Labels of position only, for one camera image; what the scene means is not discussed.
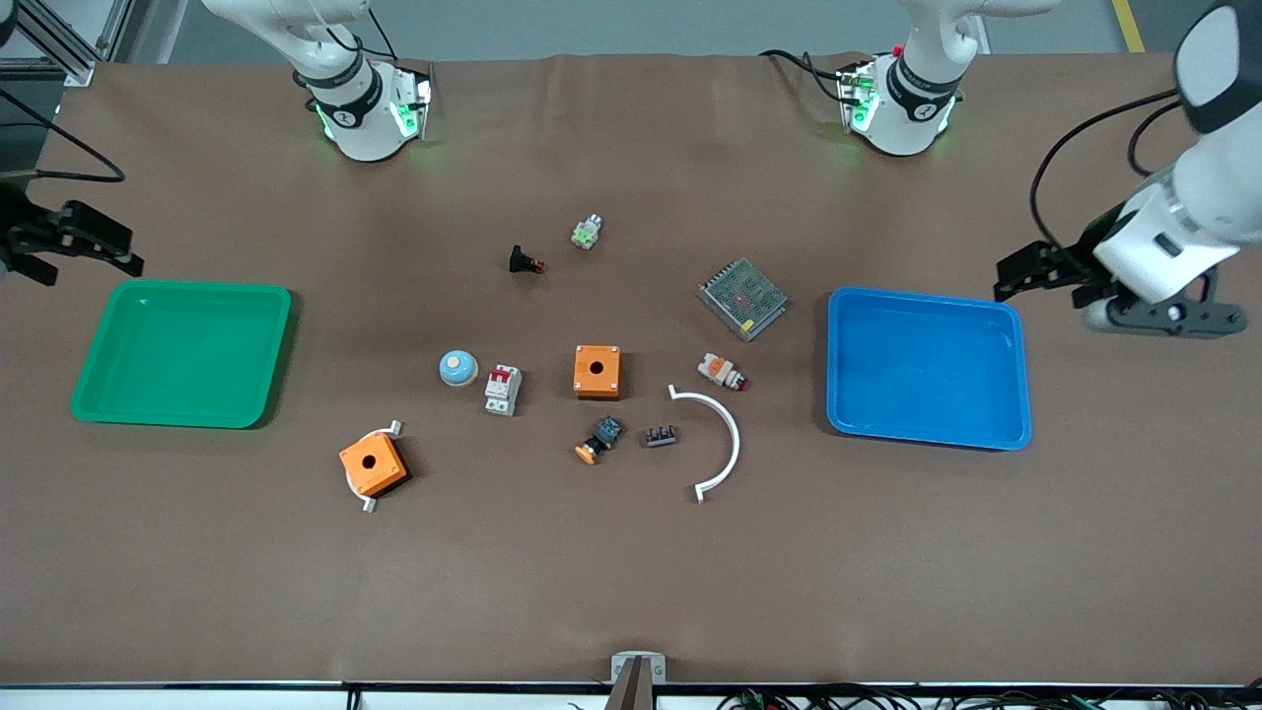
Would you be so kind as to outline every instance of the metal mesh box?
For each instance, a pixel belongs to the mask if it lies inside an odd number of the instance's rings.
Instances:
[[[741,339],[753,339],[785,311],[789,298],[748,259],[732,261],[700,286],[702,300]]]

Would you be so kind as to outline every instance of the cable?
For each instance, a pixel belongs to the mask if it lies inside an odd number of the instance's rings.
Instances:
[[[834,696],[838,695],[853,697],[853,700],[843,706],[834,700]],[[890,705],[888,710],[910,710],[911,707],[915,707],[915,710],[923,710],[919,701],[891,687],[854,684],[829,684],[827,686],[822,686],[819,689],[819,694],[808,696],[806,700],[809,700],[814,707],[822,710],[853,710],[864,702],[875,705],[877,710],[887,710],[886,706],[881,704],[882,700]]]
[[[112,160],[110,160],[109,158],[106,158],[105,155],[102,155],[100,151],[97,151],[96,148],[92,148],[87,143],[83,143],[78,137],[74,137],[73,135],[71,135],[71,132],[67,131],[66,129],[63,129],[59,125],[54,124],[53,121],[45,119],[44,116],[40,116],[38,112],[35,112],[34,108],[32,108],[30,106],[28,106],[28,105],[23,103],[21,101],[19,101],[18,97],[14,96],[13,93],[9,93],[8,91],[0,88],[0,97],[3,97],[5,101],[9,101],[14,106],[16,106],[19,110],[21,110],[23,113],[27,113],[32,119],[35,119],[35,121],[39,125],[47,127],[48,130],[56,132],[57,135],[59,135],[59,136],[64,137],[66,140],[69,140],[74,145],[80,146],[85,153],[87,153],[88,155],[91,155],[91,156],[96,158],[97,160],[100,160],[102,165],[105,165],[106,168],[110,169],[110,172],[114,173],[112,175],[95,175],[95,174],[88,174],[88,173],[68,173],[68,172],[62,172],[62,170],[42,170],[42,169],[35,169],[34,170],[34,173],[35,173],[34,177],[37,177],[37,178],[54,178],[54,179],[80,179],[80,180],[83,180],[83,182],[122,182],[124,179],[126,179],[126,175],[122,173],[121,169],[119,169],[119,165],[115,165]]]
[[[399,54],[395,54],[394,44],[391,44],[390,38],[386,37],[386,30],[381,29],[381,23],[377,21],[377,14],[372,11],[372,8],[369,8],[369,18],[372,19],[372,24],[377,26],[377,34],[380,34],[381,39],[386,43],[386,49],[390,50],[390,58],[398,62]]]
[[[347,684],[346,686],[346,710],[360,710],[360,702],[363,700],[363,690],[356,684]]]
[[[1145,96],[1143,98],[1136,98],[1135,101],[1122,103],[1121,106],[1116,106],[1113,108],[1109,108],[1108,111],[1095,113],[1094,116],[1074,126],[1073,130],[1070,130],[1065,135],[1060,136],[1060,140],[1058,140],[1051,146],[1051,150],[1047,150],[1047,154],[1042,158],[1042,161],[1039,163],[1039,169],[1035,170],[1034,179],[1030,182],[1030,216],[1034,217],[1034,223],[1036,227],[1039,227],[1039,232],[1044,236],[1044,238],[1046,238],[1053,246],[1055,246],[1061,253],[1064,253],[1065,259],[1070,264],[1073,264],[1073,266],[1078,269],[1080,272],[1087,272],[1087,267],[1083,266],[1083,262],[1079,261],[1076,256],[1074,256],[1069,250],[1066,250],[1060,243],[1060,241],[1056,240],[1056,237],[1051,233],[1051,230],[1047,228],[1047,223],[1042,221],[1042,214],[1039,213],[1039,185],[1042,184],[1044,173],[1047,172],[1047,166],[1051,165],[1051,160],[1056,156],[1056,153],[1060,153],[1060,149],[1064,148],[1065,144],[1068,144],[1070,140],[1076,137],[1078,134],[1083,132],[1084,130],[1092,127],[1093,125],[1106,119],[1112,119],[1118,113],[1124,113],[1126,111],[1138,108],[1140,106],[1147,106],[1148,103],[1156,103],[1157,101],[1171,98],[1176,93],[1177,93],[1176,90],[1170,88],[1166,91],[1161,91],[1159,93],[1153,93],[1151,96]]]
[[[844,103],[847,106],[858,106],[859,105],[858,98],[842,98],[840,96],[838,96],[838,95],[833,93],[832,91],[829,91],[827,86],[824,86],[824,79],[819,77],[819,69],[815,68],[815,62],[813,62],[810,59],[810,52],[803,52],[801,53],[801,58],[803,58],[804,62],[806,62],[806,71],[810,72],[810,76],[815,79],[815,86],[818,86],[819,90],[824,92],[824,96],[828,96],[833,101],[837,101],[838,103]],[[837,79],[837,74],[834,73],[833,74],[833,81],[835,81],[835,79]]]
[[[367,47],[363,45],[363,40],[360,39],[360,35],[355,34],[353,32],[351,33],[351,37],[355,38],[355,47],[347,47],[345,43],[342,43],[342,39],[338,35],[333,34],[333,28],[327,26],[324,28],[324,32],[327,32],[328,35],[333,38],[333,42],[336,42],[338,47],[346,49],[347,52],[363,52],[365,54],[372,54],[374,57],[385,57],[386,59],[394,59],[396,62],[399,61],[399,58],[395,57],[394,54],[386,52],[377,52],[376,49],[369,49]]]
[[[794,57],[793,54],[785,52],[784,49],[767,49],[766,52],[758,54],[758,57],[780,57],[781,59],[789,59],[790,62],[794,63],[794,66],[796,66],[799,69],[801,69],[804,72],[814,72],[815,76],[818,76],[820,78],[837,79],[837,74],[835,73],[830,74],[830,73],[815,69],[813,66],[810,66],[806,62],[799,59],[798,57]]]
[[[1152,170],[1146,169],[1143,165],[1141,165],[1135,156],[1136,149],[1140,148],[1140,137],[1143,136],[1143,131],[1148,130],[1148,126],[1151,126],[1153,121],[1169,113],[1170,111],[1174,111],[1181,105],[1182,103],[1179,101],[1171,101],[1170,103],[1166,103],[1165,106],[1148,113],[1148,117],[1143,119],[1143,122],[1141,122],[1138,126],[1135,127],[1135,132],[1131,134],[1131,141],[1126,144],[1126,161],[1131,165],[1132,170],[1140,173],[1143,177],[1148,177],[1152,174]]]
[[[780,707],[780,710],[801,710],[801,707],[799,707],[796,702],[790,700],[787,695],[779,692],[769,692],[766,694],[766,696],[770,697],[771,701],[775,702],[777,707]]]
[[[767,49],[766,52],[758,54],[758,57],[781,57],[781,58],[789,59],[790,62],[794,63],[794,66],[796,66],[799,69],[809,73],[811,76],[811,78],[815,79],[815,86],[818,86],[819,90],[824,92],[824,96],[828,96],[829,98],[832,98],[833,101],[837,101],[838,103],[846,103],[847,106],[858,106],[859,105],[858,100],[856,100],[856,98],[843,98],[843,97],[838,96],[837,93],[833,93],[832,91],[829,91],[828,86],[824,84],[824,79],[827,78],[827,79],[837,81],[837,74],[838,73],[844,72],[847,69],[853,69],[854,67],[862,64],[863,63],[862,61],[851,62],[849,64],[839,67],[835,72],[828,73],[828,72],[820,71],[820,69],[818,69],[815,67],[814,59],[810,58],[810,52],[803,52],[801,53],[801,59],[799,59],[798,57],[794,57],[793,54],[785,52],[784,49]]]

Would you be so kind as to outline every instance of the black connector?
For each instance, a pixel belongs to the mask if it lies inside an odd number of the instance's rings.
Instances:
[[[57,266],[34,253],[86,256],[112,264],[129,276],[145,261],[131,252],[131,230],[77,199],[53,212],[27,199],[14,185],[0,184],[0,261],[37,282],[57,282]]]
[[[676,441],[679,440],[675,438],[675,428],[673,425],[652,428],[651,430],[644,433],[644,443],[649,449],[669,446]]]
[[[548,264],[538,259],[531,259],[521,252],[521,245],[512,245],[512,253],[509,255],[509,270],[512,272],[517,271],[534,271],[541,274],[548,270]]]

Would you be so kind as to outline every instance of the blue tray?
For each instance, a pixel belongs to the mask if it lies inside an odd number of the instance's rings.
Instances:
[[[1025,449],[1034,433],[1020,315],[989,300],[837,289],[828,421],[854,436]]]

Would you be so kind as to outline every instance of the white bracket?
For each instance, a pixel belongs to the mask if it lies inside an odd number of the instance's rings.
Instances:
[[[697,492],[697,502],[705,503],[705,492],[723,483],[723,479],[726,479],[727,475],[732,473],[732,469],[736,468],[736,459],[741,455],[741,431],[736,429],[736,420],[732,419],[732,414],[714,399],[705,397],[704,395],[697,395],[695,392],[675,392],[675,386],[673,385],[668,385],[666,390],[670,392],[671,401],[695,400],[697,402],[700,402],[702,405],[718,412],[718,416],[723,419],[723,424],[727,425],[727,431],[732,435],[732,457],[727,460],[727,465],[723,467],[723,470],[716,474],[714,478],[693,487],[693,491]]]
[[[618,680],[618,673],[622,672],[622,666],[630,663],[636,656],[642,656],[644,662],[649,663],[649,677],[652,678],[652,685],[661,685],[666,682],[666,657],[663,653],[656,653],[654,651],[620,651],[610,658],[610,682],[615,684]]]

